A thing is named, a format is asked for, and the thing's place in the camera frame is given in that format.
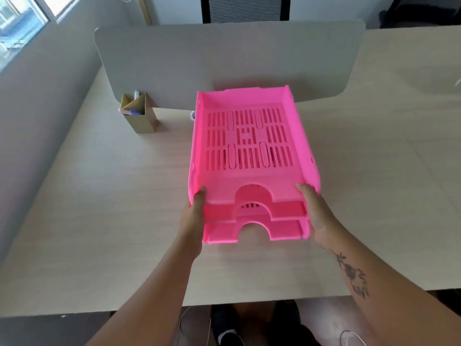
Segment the person's left hand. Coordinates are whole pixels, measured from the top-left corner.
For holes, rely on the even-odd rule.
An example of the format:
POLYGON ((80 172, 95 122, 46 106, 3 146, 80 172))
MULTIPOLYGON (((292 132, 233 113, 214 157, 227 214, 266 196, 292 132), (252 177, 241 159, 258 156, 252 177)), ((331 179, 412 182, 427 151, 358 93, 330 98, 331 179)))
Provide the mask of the person's left hand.
POLYGON ((191 250, 194 259, 199 256, 202 250, 204 227, 204 213, 197 214, 193 211, 192 199, 192 202, 186 205, 182 213, 179 233, 180 238, 185 240, 186 246, 191 250))

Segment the person's right hand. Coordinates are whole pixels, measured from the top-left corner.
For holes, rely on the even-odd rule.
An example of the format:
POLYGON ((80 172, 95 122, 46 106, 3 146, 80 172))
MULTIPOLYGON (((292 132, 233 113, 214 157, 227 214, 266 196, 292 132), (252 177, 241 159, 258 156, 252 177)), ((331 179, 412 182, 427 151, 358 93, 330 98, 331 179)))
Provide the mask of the person's right hand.
POLYGON ((314 240, 322 248, 333 250, 337 246, 337 241, 344 234, 345 228, 333 214, 320 193, 319 212, 317 215, 308 214, 310 227, 314 231, 314 240))

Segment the pink plastic document tray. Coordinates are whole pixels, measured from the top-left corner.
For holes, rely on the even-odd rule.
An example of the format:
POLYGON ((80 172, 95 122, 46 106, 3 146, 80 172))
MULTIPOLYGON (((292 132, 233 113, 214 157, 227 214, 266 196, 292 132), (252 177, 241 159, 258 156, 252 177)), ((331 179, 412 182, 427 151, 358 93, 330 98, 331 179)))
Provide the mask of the pink plastic document tray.
POLYGON ((263 202, 251 200, 235 204, 206 204, 205 221, 210 224, 247 224, 257 222, 308 221, 303 201, 263 202))
POLYGON ((205 224, 203 242, 209 244, 237 243, 239 232, 248 224, 258 224, 264 227, 271 241, 310 237, 310 227, 306 219, 273 221, 269 215, 256 215, 239 216, 235 222, 205 224))
POLYGON ((320 192, 320 174, 289 86, 197 92, 188 175, 190 201, 234 202, 259 185, 274 202, 297 200, 295 184, 320 192))

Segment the person's left forearm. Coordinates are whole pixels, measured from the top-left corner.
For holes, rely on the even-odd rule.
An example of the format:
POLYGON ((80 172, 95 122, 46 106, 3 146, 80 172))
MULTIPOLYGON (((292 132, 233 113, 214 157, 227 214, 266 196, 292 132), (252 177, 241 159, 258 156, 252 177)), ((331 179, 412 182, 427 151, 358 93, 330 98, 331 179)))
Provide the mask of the person's left forearm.
POLYGON ((86 346, 170 346, 202 242, 177 240, 86 346))

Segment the person's right forearm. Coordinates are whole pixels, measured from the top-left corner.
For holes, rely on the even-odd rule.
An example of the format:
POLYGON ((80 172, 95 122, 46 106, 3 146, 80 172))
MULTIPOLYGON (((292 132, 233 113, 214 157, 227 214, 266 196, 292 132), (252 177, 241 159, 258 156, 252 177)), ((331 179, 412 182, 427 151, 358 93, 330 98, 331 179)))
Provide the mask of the person's right forearm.
POLYGON ((315 239, 337 260, 367 322, 385 346, 461 346, 461 317, 390 267, 343 226, 315 239))

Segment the brown cardboard pen holder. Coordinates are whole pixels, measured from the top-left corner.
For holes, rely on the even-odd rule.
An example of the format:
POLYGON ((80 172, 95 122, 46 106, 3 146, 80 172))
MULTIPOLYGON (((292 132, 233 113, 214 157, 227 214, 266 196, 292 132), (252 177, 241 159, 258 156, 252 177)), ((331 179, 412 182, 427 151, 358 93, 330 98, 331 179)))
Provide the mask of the brown cardboard pen holder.
POLYGON ((137 100, 134 100, 133 94, 124 93, 121 99, 120 108, 144 113, 142 116, 122 114, 137 134, 154 133, 158 130, 160 121, 155 114, 151 99, 146 92, 141 92, 141 96, 137 100))

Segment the person's black shoe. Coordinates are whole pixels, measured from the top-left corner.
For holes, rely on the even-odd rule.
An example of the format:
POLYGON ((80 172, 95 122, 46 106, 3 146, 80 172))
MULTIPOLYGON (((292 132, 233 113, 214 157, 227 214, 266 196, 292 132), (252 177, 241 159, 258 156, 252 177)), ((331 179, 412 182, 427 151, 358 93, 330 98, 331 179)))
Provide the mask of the person's black shoe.
POLYGON ((232 304, 211 306, 211 330, 217 346, 245 346, 238 329, 239 316, 232 304))

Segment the person's leg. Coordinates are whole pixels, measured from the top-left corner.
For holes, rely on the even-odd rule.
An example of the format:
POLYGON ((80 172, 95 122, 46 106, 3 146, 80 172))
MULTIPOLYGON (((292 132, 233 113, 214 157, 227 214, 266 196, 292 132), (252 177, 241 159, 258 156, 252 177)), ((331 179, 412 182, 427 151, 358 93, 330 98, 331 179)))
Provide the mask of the person's leg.
POLYGON ((264 338, 267 346, 321 346, 303 325, 295 300, 232 303, 245 336, 264 338))

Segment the grey desk divider panel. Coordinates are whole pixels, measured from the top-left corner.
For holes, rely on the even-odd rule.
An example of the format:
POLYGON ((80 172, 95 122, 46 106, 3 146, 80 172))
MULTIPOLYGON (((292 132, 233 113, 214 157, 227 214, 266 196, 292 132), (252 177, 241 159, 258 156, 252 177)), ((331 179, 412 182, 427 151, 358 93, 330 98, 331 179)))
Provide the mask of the grey desk divider panel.
POLYGON ((337 96, 365 31, 361 20, 267 21, 101 27, 94 39, 116 99, 141 91, 155 107, 193 110, 198 91, 289 85, 296 103, 337 96))

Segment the black mesh office chair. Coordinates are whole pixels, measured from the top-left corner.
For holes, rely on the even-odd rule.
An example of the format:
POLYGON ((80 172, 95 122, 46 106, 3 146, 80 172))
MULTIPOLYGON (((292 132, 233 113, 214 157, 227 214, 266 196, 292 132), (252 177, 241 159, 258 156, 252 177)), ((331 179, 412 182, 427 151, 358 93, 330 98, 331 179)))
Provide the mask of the black mesh office chair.
POLYGON ((202 22, 288 21, 291 0, 200 0, 202 22))

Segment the glass window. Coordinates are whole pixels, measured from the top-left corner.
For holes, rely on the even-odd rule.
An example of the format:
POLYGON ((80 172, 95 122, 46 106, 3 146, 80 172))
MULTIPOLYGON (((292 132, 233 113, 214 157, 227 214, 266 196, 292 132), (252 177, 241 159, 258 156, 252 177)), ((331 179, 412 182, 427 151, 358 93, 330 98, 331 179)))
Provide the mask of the glass window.
POLYGON ((79 0, 0 0, 0 72, 49 23, 79 0))

